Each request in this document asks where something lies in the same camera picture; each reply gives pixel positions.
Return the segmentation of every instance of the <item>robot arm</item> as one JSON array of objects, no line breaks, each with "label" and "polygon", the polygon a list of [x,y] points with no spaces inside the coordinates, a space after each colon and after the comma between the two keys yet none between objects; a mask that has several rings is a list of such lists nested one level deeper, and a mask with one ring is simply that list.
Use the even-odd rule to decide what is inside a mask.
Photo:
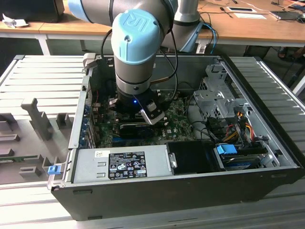
[{"label": "robot arm", "polygon": [[[181,6],[189,2],[180,0]],[[112,26],[118,98],[110,105],[117,103],[129,111],[140,110],[145,121],[151,125],[163,119],[164,112],[158,98],[149,88],[155,56],[163,42],[170,47],[167,43],[172,42],[166,37],[173,26],[178,34],[185,33],[182,27],[187,30],[184,40],[179,42],[179,50],[190,48],[193,34],[196,40],[198,0],[194,2],[195,8],[180,8],[176,16],[179,21],[174,23],[177,0],[69,0],[69,8],[76,17]]]}]

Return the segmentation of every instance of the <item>wooden desk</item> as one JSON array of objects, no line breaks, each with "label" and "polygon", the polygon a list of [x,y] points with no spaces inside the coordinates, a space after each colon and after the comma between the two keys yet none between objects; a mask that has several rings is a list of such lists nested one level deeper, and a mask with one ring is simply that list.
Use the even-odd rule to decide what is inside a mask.
[{"label": "wooden desk", "polygon": [[39,33],[39,29],[43,25],[43,22],[28,22],[29,26],[17,27],[15,29],[7,27],[6,24],[0,22],[0,32],[6,33]]},{"label": "wooden desk", "polygon": [[[268,11],[258,10],[252,6],[249,6],[240,0],[237,0],[238,4],[233,3],[231,0],[213,1],[211,2],[222,4],[228,2],[228,6],[233,7],[248,7],[253,8],[257,13],[263,14],[266,20],[263,19],[246,19],[238,18],[233,13],[230,15],[221,13],[210,13],[213,28],[218,31],[219,41],[218,43],[224,44],[258,44],[258,45],[276,45],[276,46],[299,46],[302,47],[305,44],[305,24],[301,24],[297,21],[277,21],[277,19],[269,14]],[[254,6],[263,10],[282,10],[281,7],[271,4],[271,0],[243,0],[244,2],[253,4]],[[289,1],[281,0],[283,6],[291,4]],[[222,12],[220,6],[206,4],[206,1],[200,1],[200,12]],[[203,19],[209,22],[208,15],[202,14]],[[199,38],[204,39],[205,36],[211,38],[210,31],[203,31],[200,33]]]},{"label": "wooden desk", "polygon": [[105,35],[111,27],[92,24],[82,21],[72,15],[68,7],[68,1],[64,0],[64,15],[59,23],[44,23],[39,29],[40,33],[45,34],[77,34],[77,35]]},{"label": "wooden desk", "polygon": [[[264,10],[281,10],[281,7],[271,5],[271,0],[243,0]],[[213,27],[218,31],[218,44],[239,44],[239,45],[264,45],[264,46],[290,46],[303,47],[305,44],[305,25],[296,21],[276,21],[271,14],[264,15],[267,19],[245,19],[237,18],[231,13],[233,18],[221,13],[220,6],[216,4],[235,7],[249,7],[241,0],[238,4],[231,0],[201,0],[199,11],[210,13]],[[283,6],[291,4],[290,1],[280,0]],[[84,40],[102,40],[103,36],[110,29],[108,26],[91,24],[75,18],[69,11],[68,1],[64,0],[65,14],[59,23],[30,22],[30,27],[11,29],[0,22],[0,37],[14,38],[35,38],[38,39],[41,49],[45,55],[50,55],[48,48],[49,39],[80,40],[81,48],[85,50]],[[254,8],[257,13],[269,13]],[[203,19],[209,22],[206,13],[202,14]],[[202,30],[199,34],[198,42],[201,47],[205,47],[211,38],[211,31]]]}]

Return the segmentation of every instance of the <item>floor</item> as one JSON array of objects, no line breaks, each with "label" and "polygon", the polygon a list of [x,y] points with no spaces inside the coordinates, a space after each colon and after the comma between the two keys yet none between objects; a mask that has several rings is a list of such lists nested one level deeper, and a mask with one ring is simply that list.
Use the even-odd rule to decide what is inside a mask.
[{"label": "floor", "polygon": [[[88,52],[101,52],[100,41],[86,41],[86,48]],[[50,40],[50,48],[54,55],[83,55],[86,52],[81,50],[81,44],[77,40]],[[277,57],[275,49],[270,49],[264,62],[269,68],[280,78],[283,77],[287,68],[291,65],[291,62],[282,61]],[[242,56],[245,51],[243,45],[217,45],[214,54],[226,53],[229,56]],[[111,53],[110,42],[106,42],[104,53]],[[17,54],[25,55],[42,55],[39,43],[34,39],[12,39],[12,38],[0,38],[0,75],[4,72],[11,60]],[[291,76],[300,68],[300,63],[295,63],[284,80],[287,83]],[[300,99],[305,100],[305,93],[301,93]]]}]

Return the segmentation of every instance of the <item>power supply label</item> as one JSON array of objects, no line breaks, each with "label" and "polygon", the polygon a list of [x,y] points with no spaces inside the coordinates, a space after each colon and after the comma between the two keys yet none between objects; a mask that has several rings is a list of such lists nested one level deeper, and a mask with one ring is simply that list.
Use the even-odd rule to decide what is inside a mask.
[{"label": "power supply label", "polygon": [[110,180],[147,177],[144,152],[109,154]]}]

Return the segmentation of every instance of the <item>metal slat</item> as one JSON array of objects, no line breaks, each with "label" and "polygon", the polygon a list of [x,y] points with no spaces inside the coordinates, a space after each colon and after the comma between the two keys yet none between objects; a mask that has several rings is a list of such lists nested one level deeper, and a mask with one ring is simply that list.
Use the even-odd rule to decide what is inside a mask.
[{"label": "metal slat", "polygon": [[26,55],[23,59],[56,59],[56,58],[61,58],[61,59],[69,59],[69,58],[77,58],[81,62],[83,59],[83,56],[39,56],[39,55]]},{"label": "metal slat", "polygon": [[305,130],[305,122],[302,123],[284,123],[281,124],[282,127],[287,132],[295,132],[295,131],[304,131]]},{"label": "metal slat", "polygon": [[82,68],[16,68],[14,73],[81,73]]},{"label": "metal slat", "polygon": [[1,92],[60,92],[60,91],[79,91],[80,85],[30,85],[30,86],[5,86]]},{"label": "metal slat", "polygon": [[268,108],[271,107],[293,107],[295,103],[292,100],[283,100],[283,101],[264,101],[265,105]]},{"label": "metal slat", "polygon": [[[0,107],[20,107],[23,99],[2,99]],[[78,99],[37,99],[37,106],[77,105]]]},{"label": "metal slat", "polygon": [[290,135],[291,133],[293,133],[293,132],[288,133],[288,135],[291,137],[291,139],[294,142],[305,142],[305,140],[304,140],[305,132],[304,131],[300,132],[301,135],[296,135],[296,136]]},{"label": "metal slat", "polygon": [[81,62],[81,58],[68,58],[68,59],[63,59],[63,58],[24,58],[21,63],[79,63]]},{"label": "metal slat", "polygon": [[258,68],[238,68],[239,71],[244,74],[244,73],[261,73],[264,74],[265,70],[258,67]]},{"label": "metal slat", "polygon": [[78,98],[80,93],[71,92],[6,92],[0,93],[0,99],[24,99],[24,98]]},{"label": "metal slat", "polygon": [[305,115],[299,114],[299,115],[275,115],[277,121],[279,123],[296,123],[296,122],[304,122],[305,121]]},{"label": "metal slat", "polygon": [[[45,112],[47,115],[57,115],[58,113],[75,113],[76,106],[43,106],[38,107],[40,112]],[[23,110],[21,107],[3,107],[1,108],[2,113],[11,113],[15,115],[28,115],[28,112]]]},{"label": "metal slat", "polygon": [[249,83],[275,83],[271,77],[248,77],[246,79]]},{"label": "metal slat", "polygon": [[82,78],[80,79],[16,79],[8,80],[6,85],[55,85],[55,84],[81,84]]},{"label": "metal slat", "polygon": [[295,143],[299,149],[304,152],[305,151],[305,142],[296,142]]},{"label": "metal slat", "polygon": [[304,112],[299,107],[269,107],[273,115],[302,115]]},{"label": "metal slat", "polygon": [[[69,117],[75,117],[75,113],[67,113],[69,115]],[[47,114],[48,118],[57,118],[57,114]],[[16,120],[26,120],[26,119],[30,119],[29,115],[14,115],[14,118]]]},{"label": "metal slat", "polygon": [[248,78],[265,78],[268,76],[266,73],[242,73],[243,76],[248,79]]},{"label": "metal slat", "polygon": [[251,85],[251,87],[254,90],[258,89],[258,88],[270,88],[270,89],[273,89],[273,88],[278,87],[278,85],[276,83],[252,83],[252,82],[249,82],[249,84]]},{"label": "metal slat", "polygon": [[[238,93],[239,89],[238,89],[237,85],[233,83],[232,87]],[[282,88],[272,88],[272,89],[258,88],[258,89],[255,89],[255,92],[258,95],[261,95],[261,94],[276,94],[276,95],[278,95],[278,94],[283,94],[284,93]]]},{"label": "metal slat", "polygon": [[287,100],[290,99],[286,94],[259,94],[263,101]]},{"label": "metal slat", "polygon": [[83,68],[83,64],[81,62],[76,63],[56,63],[56,62],[42,62],[42,63],[19,63],[18,68]]},{"label": "metal slat", "polygon": [[17,73],[10,79],[82,79],[84,76],[82,73]]}]

